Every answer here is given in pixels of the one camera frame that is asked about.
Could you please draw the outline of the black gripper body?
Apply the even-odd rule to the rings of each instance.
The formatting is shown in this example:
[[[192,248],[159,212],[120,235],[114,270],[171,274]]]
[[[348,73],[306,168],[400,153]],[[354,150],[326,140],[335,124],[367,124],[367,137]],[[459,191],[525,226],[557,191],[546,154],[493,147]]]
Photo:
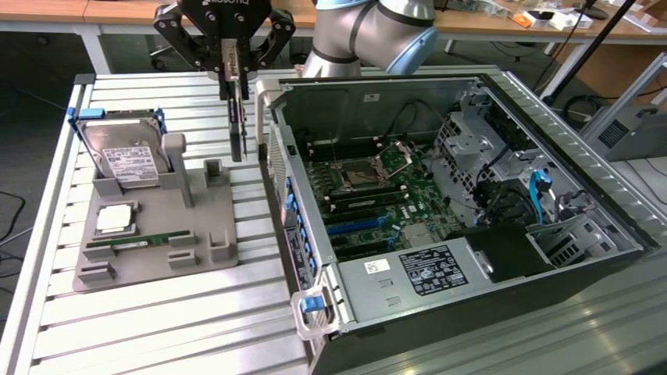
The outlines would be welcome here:
[[[270,0],[183,0],[178,4],[208,37],[250,38],[271,13]]]

